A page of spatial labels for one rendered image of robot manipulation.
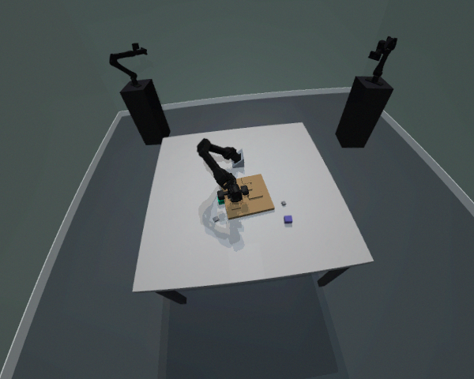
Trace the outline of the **tan puzzle board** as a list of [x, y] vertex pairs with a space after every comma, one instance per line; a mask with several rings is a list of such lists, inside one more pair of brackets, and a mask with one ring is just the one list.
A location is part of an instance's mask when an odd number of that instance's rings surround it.
[[237, 178], [236, 183], [240, 189], [240, 186], [247, 186], [249, 194], [244, 196], [242, 192], [243, 199], [239, 202], [231, 202], [227, 195], [224, 196], [228, 220], [275, 210], [261, 174]]

